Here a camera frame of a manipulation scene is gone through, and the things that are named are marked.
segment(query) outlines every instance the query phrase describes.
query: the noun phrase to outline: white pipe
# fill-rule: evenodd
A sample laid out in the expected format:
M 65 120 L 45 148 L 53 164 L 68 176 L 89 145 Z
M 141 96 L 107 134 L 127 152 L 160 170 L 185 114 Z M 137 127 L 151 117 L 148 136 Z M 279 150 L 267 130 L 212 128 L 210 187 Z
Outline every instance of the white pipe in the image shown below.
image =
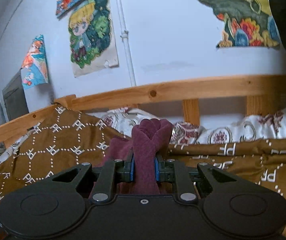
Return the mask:
M 131 81 L 131 86 L 136 86 L 136 80 L 135 80 L 135 74 L 134 74 L 134 68 L 133 68 L 133 61 L 131 56 L 131 50 L 128 43 L 128 30 L 126 29 L 125 25 L 125 18 L 124 18 L 124 12 L 123 12 L 123 6 L 122 1 L 117 0 L 117 8 L 118 8 L 118 15 L 119 15 L 119 22 L 121 25 L 121 38 L 123 39 L 124 43 L 124 49 L 125 49 L 125 56 L 126 56 L 126 62 L 127 62 L 127 68 L 129 72 L 129 79 Z

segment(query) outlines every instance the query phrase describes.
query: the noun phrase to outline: wooden rail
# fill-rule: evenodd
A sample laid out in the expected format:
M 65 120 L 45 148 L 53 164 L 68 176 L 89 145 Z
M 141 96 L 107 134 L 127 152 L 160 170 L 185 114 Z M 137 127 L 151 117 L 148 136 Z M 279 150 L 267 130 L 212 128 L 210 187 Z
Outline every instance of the wooden rail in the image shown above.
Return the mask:
M 199 125 L 199 98 L 246 97 L 246 114 L 272 114 L 278 110 L 280 94 L 286 94 L 286 75 L 230 76 L 190 79 L 131 87 L 76 98 L 69 95 L 55 100 L 72 110 L 118 108 L 139 104 L 177 101 L 183 104 L 186 122 Z M 0 126 L 0 142 L 6 144 L 42 122 L 56 105 L 21 116 Z

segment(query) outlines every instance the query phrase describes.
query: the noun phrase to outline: brown blanket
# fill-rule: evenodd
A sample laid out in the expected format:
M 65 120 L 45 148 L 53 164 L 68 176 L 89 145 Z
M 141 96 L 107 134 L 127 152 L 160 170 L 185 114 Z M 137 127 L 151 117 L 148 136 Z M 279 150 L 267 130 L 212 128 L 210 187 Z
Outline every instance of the brown blanket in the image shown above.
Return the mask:
M 115 136 L 126 138 L 98 118 L 59 106 L 19 151 L 0 165 L 0 201 L 11 191 L 78 163 L 91 162 L 98 166 Z M 286 139 L 170 145 L 164 158 L 179 159 L 193 167 L 208 162 L 286 198 Z

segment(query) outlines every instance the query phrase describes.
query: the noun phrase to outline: purple fabric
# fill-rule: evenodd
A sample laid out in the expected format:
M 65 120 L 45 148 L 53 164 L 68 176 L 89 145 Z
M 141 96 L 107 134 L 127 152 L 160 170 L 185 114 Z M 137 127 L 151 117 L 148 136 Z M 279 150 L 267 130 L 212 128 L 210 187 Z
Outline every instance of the purple fabric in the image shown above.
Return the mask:
M 131 149 L 135 159 L 135 182 L 123 183 L 120 193 L 130 194 L 160 194 L 155 179 L 155 154 L 158 151 L 167 152 L 171 139 L 173 125 L 166 119 L 144 119 L 132 129 L 132 140 L 113 138 L 110 141 L 107 159 L 125 160 Z

